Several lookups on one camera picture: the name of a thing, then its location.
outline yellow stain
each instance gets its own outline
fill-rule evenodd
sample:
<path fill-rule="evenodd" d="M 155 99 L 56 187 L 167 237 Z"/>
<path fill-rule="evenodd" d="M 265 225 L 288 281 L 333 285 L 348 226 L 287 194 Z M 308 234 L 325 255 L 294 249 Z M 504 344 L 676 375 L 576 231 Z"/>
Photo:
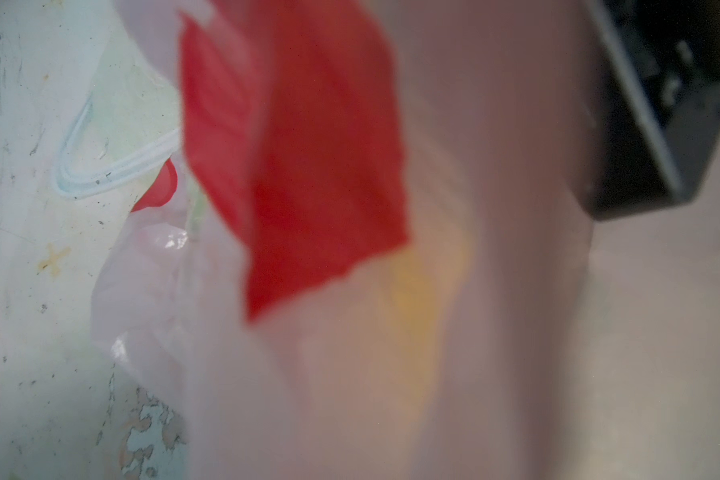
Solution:
<path fill-rule="evenodd" d="M 51 244 L 47 245 L 48 248 L 48 258 L 46 260 L 41 261 L 38 263 L 38 272 L 41 272 L 42 270 L 49 269 L 50 276 L 53 278 L 56 278 L 58 275 L 61 274 L 61 268 L 58 266 L 58 261 L 64 258 L 65 256 L 69 255 L 72 251 L 71 248 L 68 246 L 65 247 L 61 252 L 56 254 L 54 252 L 54 246 Z"/>

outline white surface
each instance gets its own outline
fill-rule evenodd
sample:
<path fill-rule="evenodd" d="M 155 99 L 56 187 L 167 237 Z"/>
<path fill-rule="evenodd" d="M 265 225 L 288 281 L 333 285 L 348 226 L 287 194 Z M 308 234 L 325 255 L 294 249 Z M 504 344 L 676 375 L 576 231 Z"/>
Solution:
<path fill-rule="evenodd" d="M 77 202 L 49 183 L 111 15 L 96 0 L 0 0 L 0 480 L 182 471 L 180 420 L 90 342 L 96 275 L 148 180 Z"/>

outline black object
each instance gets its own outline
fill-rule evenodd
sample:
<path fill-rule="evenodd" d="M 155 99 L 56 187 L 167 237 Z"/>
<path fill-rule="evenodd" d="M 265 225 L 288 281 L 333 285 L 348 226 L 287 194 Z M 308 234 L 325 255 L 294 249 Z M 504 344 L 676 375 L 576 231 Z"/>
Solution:
<path fill-rule="evenodd" d="M 720 0 L 585 0 L 604 53 L 597 220 L 691 201 L 720 135 Z"/>

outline small red shape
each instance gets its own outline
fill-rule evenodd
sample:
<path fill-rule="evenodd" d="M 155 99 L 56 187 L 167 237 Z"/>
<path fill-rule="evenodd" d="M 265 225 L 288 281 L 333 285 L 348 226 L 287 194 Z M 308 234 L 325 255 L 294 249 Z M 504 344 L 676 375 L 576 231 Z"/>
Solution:
<path fill-rule="evenodd" d="M 176 175 L 176 167 L 173 166 L 173 162 L 166 160 L 163 164 L 163 168 L 160 169 L 160 173 L 157 174 L 157 178 L 152 183 L 152 186 L 139 198 L 136 202 L 131 213 L 137 212 L 148 206 L 163 206 L 167 204 L 173 194 L 176 192 L 176 186 L 179 183 L 179 177 Z"/>
<path fill-rule="evenodd" d="M 259 5 L 271 9 L 272 41 L 250 35 L 248 48 L 272 56 L 268 83 L 227 59 L 240 46 L 225 39 L 240 33 L 219 33 L 260 25 L 218 18 L 206 33 L 187 19 L 181 45 L 188 164 L 250 248 L 250 321 L 408 242 L 386 42 L 352 0 Z"/>

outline table surface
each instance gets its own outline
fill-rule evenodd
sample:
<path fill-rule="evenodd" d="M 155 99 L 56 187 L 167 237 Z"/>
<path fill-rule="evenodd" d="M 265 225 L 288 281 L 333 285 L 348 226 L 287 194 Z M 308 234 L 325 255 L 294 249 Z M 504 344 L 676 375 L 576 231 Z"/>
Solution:
<path fill-rule="evenodd" d="M 0 480 L 184 469 L 181 417 L 90 342 L 96 275 L 145 182 L 77 201 L 50 187 L 112 21 L 105 0 L 0 0 Z M 705 188 L 720 189 L 720 158 Z M 619 255 L 665 217 L 713 219 L 710 195 L 597 227 L 605 253 L 571 342 L 565 478 L 720 478 L 720 255 Z"/>

